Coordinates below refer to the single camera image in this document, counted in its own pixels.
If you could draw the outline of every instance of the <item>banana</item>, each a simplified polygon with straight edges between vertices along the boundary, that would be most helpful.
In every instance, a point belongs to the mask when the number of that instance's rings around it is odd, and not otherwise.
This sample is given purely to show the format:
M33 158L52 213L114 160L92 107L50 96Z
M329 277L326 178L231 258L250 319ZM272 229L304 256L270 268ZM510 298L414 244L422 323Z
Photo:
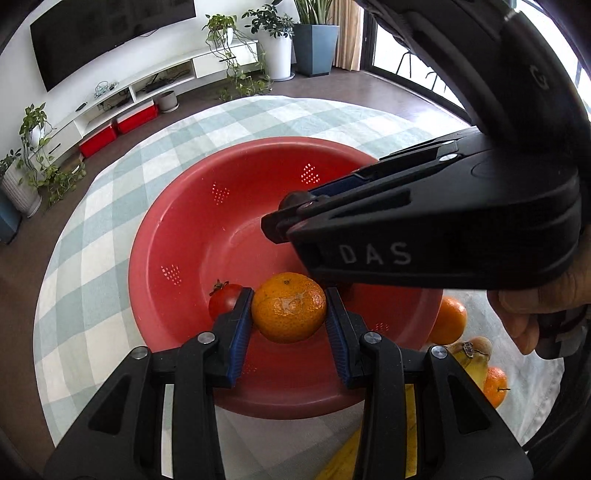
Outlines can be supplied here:
M488 374L488 361L492 354L492 343L488 338L475 337L468 342L456 342L447 346L447 350L466 370L476 385L483 390ZM417 437L417 405L414 387L405 385L407 412L407 465L406 476L417 474L418 437ZM330 462L318 474L315 480L351 480L355 470L357 451L361 429L341 447Z
M492 354L492 344L488 338L475 337L468 342L456 342L447 347L462 368L470 375L480 390L488 374L488 361Z

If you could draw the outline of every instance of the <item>floor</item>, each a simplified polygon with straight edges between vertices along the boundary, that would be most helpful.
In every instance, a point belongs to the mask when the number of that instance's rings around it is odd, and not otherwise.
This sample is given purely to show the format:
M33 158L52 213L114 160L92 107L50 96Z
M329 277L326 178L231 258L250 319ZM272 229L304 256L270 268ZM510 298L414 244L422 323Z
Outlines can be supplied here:
M38 293L57 238L100 171L153 133L220 103L216 99L218 88L210 85L181 95L181 106L175 112L160 115L89 158L88 175L76 191L51 210L24 220L10 245L0 244L0 427L38 471L53 451L53 443L37 394L31 338ZM439 107L364 72L334 69L330 76L296 76L289 82L276 83L272 93L380 109L415 122L434 135L465 126Z

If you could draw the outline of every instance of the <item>round table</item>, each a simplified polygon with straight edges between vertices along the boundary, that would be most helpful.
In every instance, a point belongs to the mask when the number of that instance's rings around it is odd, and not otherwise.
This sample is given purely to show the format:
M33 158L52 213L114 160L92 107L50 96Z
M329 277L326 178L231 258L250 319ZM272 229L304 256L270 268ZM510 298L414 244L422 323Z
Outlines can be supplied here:
M57 443L115 367L143 345L128 294L128 264L139 225L182 171L240 142L276 136L324 138L376 158L429 140L395 115L318 99L243 98L215 106L152 135L94 180L59 237L37 304L33 351L49 431ZM560 389L562 360L521 356L482 292L454 292L468 308L466 339L495 344L491 362L512 391L499 412L523 444L548 416ZM171 393L163 430L163 473L171 476ZM361 423L362 404L306 420L261 420L217 408L226 476L311 479Z

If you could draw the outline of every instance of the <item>white lettering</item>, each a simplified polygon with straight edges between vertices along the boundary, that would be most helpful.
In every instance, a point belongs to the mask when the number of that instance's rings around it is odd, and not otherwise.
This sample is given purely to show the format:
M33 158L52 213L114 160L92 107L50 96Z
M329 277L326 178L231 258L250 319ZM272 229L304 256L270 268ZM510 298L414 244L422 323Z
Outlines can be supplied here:
M374 248L372 244L368 244L367 264L369 265L374 260L377 261L380 265L384 264L384 260L382 260L382 257L379 256L378 251Z
M349 245L339 245L339 250L340 256L343 257L343 262L346 264L355 263L357 261L355 252Z
M396 265L408 265L411 260L412 257L410 256L410 253L403 251L402 249L406 248L406 243L404 242L396 242L394 244L392 244L392 246L390 247L390 251L393 253L394 257L396 258L394 260L394 263Z

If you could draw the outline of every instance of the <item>red plastic basin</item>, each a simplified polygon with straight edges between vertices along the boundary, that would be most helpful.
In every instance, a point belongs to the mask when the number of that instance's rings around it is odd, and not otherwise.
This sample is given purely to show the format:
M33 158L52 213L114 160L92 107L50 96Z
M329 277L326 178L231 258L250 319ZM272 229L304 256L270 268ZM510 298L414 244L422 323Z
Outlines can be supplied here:
M257 288L270 276L306 273L290 244L261 232L261 217L286 193L349 174L375 159L313 138L266 138L219 151L181 174L144 218L129 262L131 307L153 351L175 348L209 330L216 280ZM356 284L345 300L368 327L420 348L433 327L441 290ZM279 345L253 331L242 376L216 404L244 415L301 419L363 399L340 383L325 328L304 342Z

